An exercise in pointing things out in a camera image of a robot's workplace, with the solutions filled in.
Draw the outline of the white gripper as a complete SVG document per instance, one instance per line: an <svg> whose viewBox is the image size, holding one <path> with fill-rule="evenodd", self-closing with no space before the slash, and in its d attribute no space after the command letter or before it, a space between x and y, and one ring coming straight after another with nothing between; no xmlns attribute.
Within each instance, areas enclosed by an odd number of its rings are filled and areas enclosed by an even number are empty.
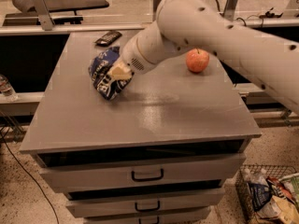
<svg viewBox="0 0 299 224"><path fill-rule="evenodd" d="M114 80L127 80L133 77L134 72L146 74L155 68L141 53L137 45L138 38L133 36L122 48L121 59L116 61L107 72Z"/></svg>

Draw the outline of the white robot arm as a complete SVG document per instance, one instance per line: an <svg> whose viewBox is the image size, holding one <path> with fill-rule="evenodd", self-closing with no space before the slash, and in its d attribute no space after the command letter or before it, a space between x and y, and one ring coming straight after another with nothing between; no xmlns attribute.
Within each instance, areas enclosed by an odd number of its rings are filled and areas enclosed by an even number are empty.
<svg viewBox="0 0 299 224"><path fill-rule="evenodd" d="M115 80L145 74L193 48L299 114L299 43L228 21L202 0L162 0L155 21L126 43L109 74Z"/></svg>

